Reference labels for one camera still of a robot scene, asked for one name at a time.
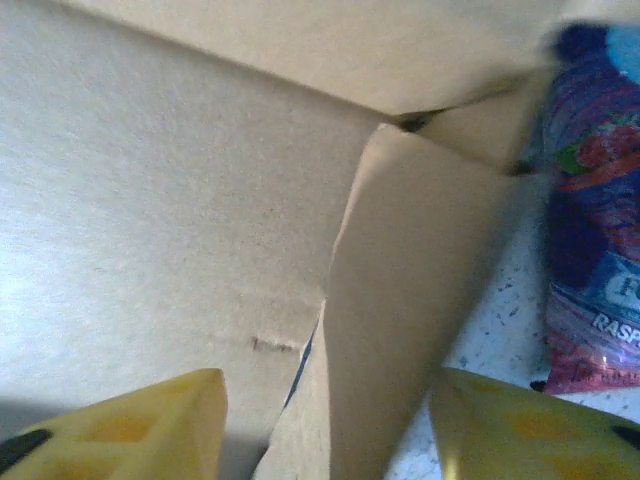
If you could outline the raspberry snack bag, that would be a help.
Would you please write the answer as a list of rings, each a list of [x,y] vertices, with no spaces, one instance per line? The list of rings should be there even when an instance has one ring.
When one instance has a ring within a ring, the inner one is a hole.
[[[536,136],[554,178],[544,390],[640,387],[640,24],[571,24],[552,50]]]

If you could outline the brown cardboard paper box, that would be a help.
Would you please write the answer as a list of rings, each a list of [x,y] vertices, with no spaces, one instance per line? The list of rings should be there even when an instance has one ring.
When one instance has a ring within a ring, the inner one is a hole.
[[[223,371],[220,480],[382,480],[524,202],[566,0],[0,0],[0,439]]]

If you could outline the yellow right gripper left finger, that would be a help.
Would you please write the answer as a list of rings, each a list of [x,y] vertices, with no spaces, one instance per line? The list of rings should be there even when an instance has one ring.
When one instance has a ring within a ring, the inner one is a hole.
[[[216,480],[226,415],[222,371],[196,370],[0,442],[0,480]]]

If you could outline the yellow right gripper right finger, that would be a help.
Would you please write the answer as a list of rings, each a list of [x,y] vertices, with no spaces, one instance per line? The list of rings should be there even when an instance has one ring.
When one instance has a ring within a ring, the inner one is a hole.
[[[640,480],[640,424],[444,368],[431,388],[443,480]]]

